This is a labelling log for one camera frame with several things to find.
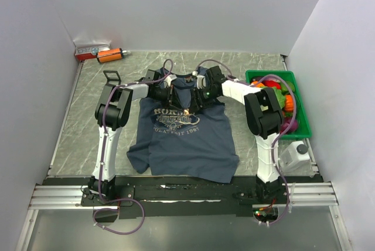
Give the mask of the blue sleeveless shirt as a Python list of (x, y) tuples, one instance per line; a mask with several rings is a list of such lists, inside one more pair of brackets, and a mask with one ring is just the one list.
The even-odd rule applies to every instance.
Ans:
[(229, 183), (236, 172), (236, 154), (224, 103), (218, 99), (198, 112), (189, 109), (190, 91), (196, 85), (190, 75), (177, 75), (172, 82), (180, 107), (171, 108), (151, 98), (141, 99), (136, 143), (127, 157), (142, 174), (189, 175)]

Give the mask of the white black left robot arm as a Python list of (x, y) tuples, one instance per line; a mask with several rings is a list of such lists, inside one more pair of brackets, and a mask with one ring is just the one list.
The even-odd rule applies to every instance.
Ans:
[(134, 100), (161, 94), (161, 99), (169, 97), (168, 90), (176, 75), (165, 75), (148, 70), (139, 81), (122, 84), (115, 70), (105, 70), (107, 79), (98, 101), (94, 116), (99, 129), (99, 147), (96, 165), (88, 182), (88, 188), (95, 192), (95, 199), (102, 205), (109, 205), (116, 197), (115, 158), (122, 129), (129, 120), (131, 104)]

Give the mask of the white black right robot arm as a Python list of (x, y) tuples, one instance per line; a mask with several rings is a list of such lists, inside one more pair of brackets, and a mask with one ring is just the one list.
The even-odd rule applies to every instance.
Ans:
[(192, 77), (196, 80), (196, 87), (190, 91), (191, 113), (210, 107), (220, 96), (244, 105), (248, 128), (257, 143), (256, 197), (262, 203), (271, 202), (281, 189), (277, 137), (284, 123), (275, 91), (225, 76), (218, 66), (207, 69), (205, 75), (195, 70)]

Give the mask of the orange toy fruit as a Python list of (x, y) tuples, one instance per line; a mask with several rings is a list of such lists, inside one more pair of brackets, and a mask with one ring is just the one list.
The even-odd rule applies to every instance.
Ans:
[(251, 85), (252, 85), (253, 87), (258, 87), (258, 88), (264, 87), (264, 85), (263, 85), (262, 83), (259, 83), (258, 81), (253, 81), (253, 82), (251, 83)]

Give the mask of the orange cylinder tool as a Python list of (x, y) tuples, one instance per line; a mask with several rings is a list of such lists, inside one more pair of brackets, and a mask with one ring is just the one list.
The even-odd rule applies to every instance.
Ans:
[(130, 52), (128, 50), (123, 50), (121, 48), (102, 50), (97, 52), (96, 59), (99, 63), (103, 64), (113, 62), (116, 60), (121, 60), (129, 54)]

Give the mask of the red toy chili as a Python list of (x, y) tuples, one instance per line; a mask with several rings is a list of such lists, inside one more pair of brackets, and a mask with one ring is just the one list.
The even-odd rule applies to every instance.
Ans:
[(281, 82), (277, 79), (265, 79), (261, 82), (265, 87), (281, 90)]

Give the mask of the toy lettuce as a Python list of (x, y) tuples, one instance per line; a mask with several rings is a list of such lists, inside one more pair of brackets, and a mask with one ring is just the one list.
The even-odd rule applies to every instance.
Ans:
[(263, 90), (266, 91), (266, 94), (262, 97), (262, 104), (265, 106), (275, 106), (279, 105), (280, 108), (284, 108), (286, 104), (286, 97), (283, 95), (281, 89), (276, 87), (263, 87)]

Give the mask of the green toy pepper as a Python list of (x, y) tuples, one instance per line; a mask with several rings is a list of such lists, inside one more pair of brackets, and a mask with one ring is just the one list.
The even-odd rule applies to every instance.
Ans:
[(296, 88), (293, 82), (291, 81), (286, 81), (285, 83), (281, 83), (281, 91), (283, 94), (288, 94), (290, 92), (295, 92)]

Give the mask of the red white cardboard box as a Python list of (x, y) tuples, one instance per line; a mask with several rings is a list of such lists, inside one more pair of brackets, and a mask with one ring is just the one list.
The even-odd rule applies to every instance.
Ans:
[(95, 59), (98, 52), (104, 50), (110, 50), (110, 44), (85, 46), (82, 48), (76, 48), (74, 56), (78, 61), (85, 61), (88, 59)]

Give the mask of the purple toy eggplant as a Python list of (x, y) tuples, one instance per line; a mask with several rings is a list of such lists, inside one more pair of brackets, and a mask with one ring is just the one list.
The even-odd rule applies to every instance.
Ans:
[(281, 126), (281, 132), (284, 132), (286, 129), (288, 129), (287, 133), (293, 133), (296, 131), (299, 127), (297, 119), (292, 119), (292, 117), (285, 117), (284, 123)]

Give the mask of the green plastic bin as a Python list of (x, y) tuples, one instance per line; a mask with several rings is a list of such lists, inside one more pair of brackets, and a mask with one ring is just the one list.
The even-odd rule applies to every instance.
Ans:
[[(269, 74), (274, 74), (282, 78), (284, 81), (291, 81), (295, 85), (296, 91), (294, 96), (296, 99), (296, 117), (299, 127), (293, 133), (286, 133), (281, 137), (282, 140), (302, 140), (304, 138), (312, 137), (312, 130), (309, 125), (309, 121), (306, 115), (304, 104), (302, 102), (302, 96), (299, 92), (298, 85), (296, 83), (295, 76), (290, 71), (280, 71), (280, 70), (247, 70), (245, 72), (246, 81), (252, 83), (253, 81), (259, 81), (261, 78), (268, 76)], [(285, 117), (292, 117), (292, 113), (287, 113), (282, 108), (282, 113)]]

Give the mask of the white bottle grey cap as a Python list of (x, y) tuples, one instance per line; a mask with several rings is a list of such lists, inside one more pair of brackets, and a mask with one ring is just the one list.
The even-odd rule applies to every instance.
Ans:
[(279, 165), (283, 173), (292, 172), (309, 162), (308, 146), (303, 141), (293, 141), (279, 155)]

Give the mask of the black rectangular frame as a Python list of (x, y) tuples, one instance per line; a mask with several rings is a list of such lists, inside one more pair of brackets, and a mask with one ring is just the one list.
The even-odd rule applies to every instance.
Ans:
[(105, 78), (107, 79), (107, 84), (121, 84), (121, 76), (116, 70), (104, 70), (103, 73), (105, 75)]

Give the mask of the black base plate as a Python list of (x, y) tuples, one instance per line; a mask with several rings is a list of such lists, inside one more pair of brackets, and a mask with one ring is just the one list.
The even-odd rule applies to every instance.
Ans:
[(230, 183), (221, 184), (192, 177), (118, 177), (115, 180), (115, 199), (102, 202), (98, 193), (88, 188), (89, 178), (51, 178), (41, 185), (83, 188), (84, 201), (101, 203), (97, 212), (100, 222), (120, 219), (135, 219), (147, 216), (209, 216), (236, 215), (252, 217), (259, 208), (272, 210), (290, 204), (289, 184), (323, 183), (321, 177), (287, 177), (280, 179), (281, 189), (273, 199), (264, 201), (255, 193), (256, 177), (234, 177)]

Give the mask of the aluminium frame rail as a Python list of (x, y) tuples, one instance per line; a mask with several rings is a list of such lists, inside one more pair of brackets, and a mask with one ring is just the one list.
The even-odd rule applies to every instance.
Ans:
[[(290, 206), (338, 206), (339, 202), (331, 183), (293, 183), (289, 184)], [(29, 210), (68, 210), (101, 208), (83, 195), (79, 185), (57, 186), (37, 185), (34, 188)]]

